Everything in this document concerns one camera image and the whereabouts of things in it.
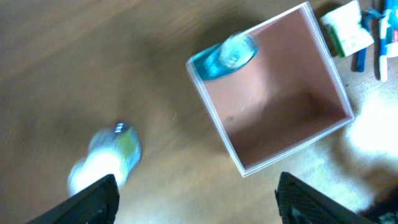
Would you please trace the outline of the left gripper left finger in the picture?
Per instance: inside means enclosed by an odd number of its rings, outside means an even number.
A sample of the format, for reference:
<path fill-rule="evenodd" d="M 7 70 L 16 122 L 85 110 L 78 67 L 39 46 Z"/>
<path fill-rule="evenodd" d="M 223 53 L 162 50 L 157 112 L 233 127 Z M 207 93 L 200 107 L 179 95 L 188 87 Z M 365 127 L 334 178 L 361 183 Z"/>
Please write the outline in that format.
<path fill-rule="evenodd" d="M 108 174 L 29 223 L 113 224 L 119 199 L 116 179 L 113 174 Z"/>

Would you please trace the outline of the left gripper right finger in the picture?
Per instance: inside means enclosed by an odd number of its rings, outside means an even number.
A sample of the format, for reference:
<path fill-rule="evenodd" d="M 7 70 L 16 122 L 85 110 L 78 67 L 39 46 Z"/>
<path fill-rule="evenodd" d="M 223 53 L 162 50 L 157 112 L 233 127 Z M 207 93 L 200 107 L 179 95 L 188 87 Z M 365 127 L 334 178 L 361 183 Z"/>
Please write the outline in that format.
<path fill-rule="evenodd" d="M 275 198 L 283 224 L 372 222 L 348 210 L 288 172 L 280 174 Z"/>

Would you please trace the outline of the blue mouthwash bottle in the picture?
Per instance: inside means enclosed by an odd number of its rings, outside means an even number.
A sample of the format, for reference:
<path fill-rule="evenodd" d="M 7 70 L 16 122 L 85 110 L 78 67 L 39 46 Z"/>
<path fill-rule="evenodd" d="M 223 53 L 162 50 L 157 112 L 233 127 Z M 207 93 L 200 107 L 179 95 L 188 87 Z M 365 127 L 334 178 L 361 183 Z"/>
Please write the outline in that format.
<path fill-rule="evenodd" d="M 216 80 L 243 68 L 258 50 L 252 35 L 239 32 L 194 56 L 193 66 L 203 81 Z"/>

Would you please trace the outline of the clear pump bottle purple liquid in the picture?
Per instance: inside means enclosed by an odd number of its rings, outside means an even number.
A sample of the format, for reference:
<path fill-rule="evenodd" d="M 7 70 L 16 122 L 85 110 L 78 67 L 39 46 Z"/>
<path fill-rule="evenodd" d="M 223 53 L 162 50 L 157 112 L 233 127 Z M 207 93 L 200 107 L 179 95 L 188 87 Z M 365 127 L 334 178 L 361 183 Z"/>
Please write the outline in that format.
<path fill-rule="evenodd" d="M 119 189 L 123 188 L 141 154 L 138 135 L 131 125 L 118 122 L 100 129 L 91 138 L 87 156 L 76 161 L 70 171 L 69 195 L 76 195 L 108 174 L 114 175 Z"/>

